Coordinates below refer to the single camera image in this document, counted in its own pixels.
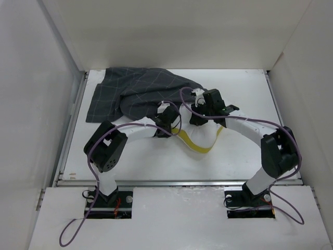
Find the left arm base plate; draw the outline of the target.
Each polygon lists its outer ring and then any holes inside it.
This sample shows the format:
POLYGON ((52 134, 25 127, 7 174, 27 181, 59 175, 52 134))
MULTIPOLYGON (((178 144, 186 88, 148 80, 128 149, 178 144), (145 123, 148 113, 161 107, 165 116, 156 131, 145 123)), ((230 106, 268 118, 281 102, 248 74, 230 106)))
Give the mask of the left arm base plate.
POLYGON ((106 202, 99 194, 87 219, 131 219, 133 190, 120 190, 111 201, 106 202))

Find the white pillow yellow edge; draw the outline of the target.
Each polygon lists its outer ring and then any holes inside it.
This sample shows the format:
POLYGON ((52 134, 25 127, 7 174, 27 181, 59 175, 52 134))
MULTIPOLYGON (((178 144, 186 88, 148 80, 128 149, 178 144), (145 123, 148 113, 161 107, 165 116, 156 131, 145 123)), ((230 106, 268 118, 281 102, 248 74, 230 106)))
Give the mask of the white pillow yellow edge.
POLYGON ((208 153, 214 147, 220 133, 226 130, 212 120, 201 126, 190 124, 192 113, 184 105, 180 106, 180 115, 181 118, 172 123, 171 131, 196 153, 208 153))

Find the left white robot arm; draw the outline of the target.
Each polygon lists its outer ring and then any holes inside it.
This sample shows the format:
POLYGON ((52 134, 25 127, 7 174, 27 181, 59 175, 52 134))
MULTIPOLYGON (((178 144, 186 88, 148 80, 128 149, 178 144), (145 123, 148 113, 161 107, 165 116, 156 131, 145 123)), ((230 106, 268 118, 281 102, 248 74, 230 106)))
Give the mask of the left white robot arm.
POLYGON ((127 143, 146 138, 168 138, 172 128, 181 124, 177 106, 161 104, 157 114, 121 125, 104 121, 84 146, 88 166, 96 177, 96 196, 105 206, 118 199, 118 186, 113 169, 119 162, 127 143))

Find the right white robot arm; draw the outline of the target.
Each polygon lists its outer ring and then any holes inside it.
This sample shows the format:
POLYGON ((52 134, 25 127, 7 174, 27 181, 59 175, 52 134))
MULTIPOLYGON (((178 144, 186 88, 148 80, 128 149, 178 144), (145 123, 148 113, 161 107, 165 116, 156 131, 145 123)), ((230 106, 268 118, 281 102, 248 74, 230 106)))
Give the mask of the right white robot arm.
POLYGON ((301 155, 293 132, 276 123, 247 117, 237 106, 226 105, 217 89, 193 89, 195 102, 188 108, 190 123, 203 125, 212 120, 224 128, 236 131, 254 142, 261 150, 261 167, 242 185, 237 194, 238 206, 250 206, 284 174, 301 163, 301 155))

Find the left aluminium frame rail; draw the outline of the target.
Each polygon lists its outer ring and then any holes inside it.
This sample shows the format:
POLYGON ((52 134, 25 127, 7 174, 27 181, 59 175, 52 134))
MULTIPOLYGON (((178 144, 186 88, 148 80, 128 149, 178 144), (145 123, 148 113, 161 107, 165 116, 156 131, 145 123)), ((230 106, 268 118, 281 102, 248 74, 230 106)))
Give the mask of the left aluminium frame rail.
POLYGON ((64 123, 62 130, 62 139, 59 142, 59 147, 57 151, 57 156, 55 160, 55 164, 52 170, 52 175, 49 180, 49 184, 46 185, 43 189, 41 189, 39 198, 36 205, 36 211, 40 211, 42 207, 42 202, 44 199, 44 195, 46 193, 46 189, 56 188, 58 186, 59 180, 62 180, 63 171, 66 166, 66 161, 68 158, 68 153, 71 145, 71 141, 74 134, 75 124, 78 118, 78 113, 80 110, 80 104, 82 102, 82 98, 84 95, 85 86, 87 83, 89 72, 85 71, 82 73, 82 78, 80 83, 78 84, 78 89, 75 95, 75 99, 73 102, 69 104, 69 116, 67 121, 64 123))

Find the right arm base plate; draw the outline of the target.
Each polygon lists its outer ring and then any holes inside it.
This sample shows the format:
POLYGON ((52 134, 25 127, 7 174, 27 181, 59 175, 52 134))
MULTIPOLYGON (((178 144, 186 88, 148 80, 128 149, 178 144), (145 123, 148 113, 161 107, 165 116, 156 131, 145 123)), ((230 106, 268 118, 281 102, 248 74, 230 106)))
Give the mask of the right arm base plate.
POLYGON ((253 199, 242 196, 242 190, 224 190, 224 206, 228 219, 275 219, 272 198, 268 190, 253 199))

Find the front white foam board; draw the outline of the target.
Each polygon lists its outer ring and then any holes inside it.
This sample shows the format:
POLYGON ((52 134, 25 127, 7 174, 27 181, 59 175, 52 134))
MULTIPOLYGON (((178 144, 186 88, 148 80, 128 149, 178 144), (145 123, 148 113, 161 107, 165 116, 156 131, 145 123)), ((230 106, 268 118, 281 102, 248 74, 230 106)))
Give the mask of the front white foam board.
POLYGON ((229 219, 217 187, 138 187, 130 219, 82 221, 81 187, 48 188, 30 249, 331 249, 311 189, 273 191, 273 219, 229 219))

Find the dark grey checked pillowcase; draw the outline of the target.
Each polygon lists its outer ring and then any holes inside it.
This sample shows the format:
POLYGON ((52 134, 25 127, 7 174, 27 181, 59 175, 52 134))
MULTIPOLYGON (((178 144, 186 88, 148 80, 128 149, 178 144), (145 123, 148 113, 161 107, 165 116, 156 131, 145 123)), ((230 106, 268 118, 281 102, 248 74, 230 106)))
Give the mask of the dark grey checked pillowcase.
POLYGON ((116 121, 125 116, 140 120, 157 113, 161 101, 180 106, 192 103, 190 90, 202 85, 163 68, 111 67, 95 88, 87 115, 87 123, 116 121))

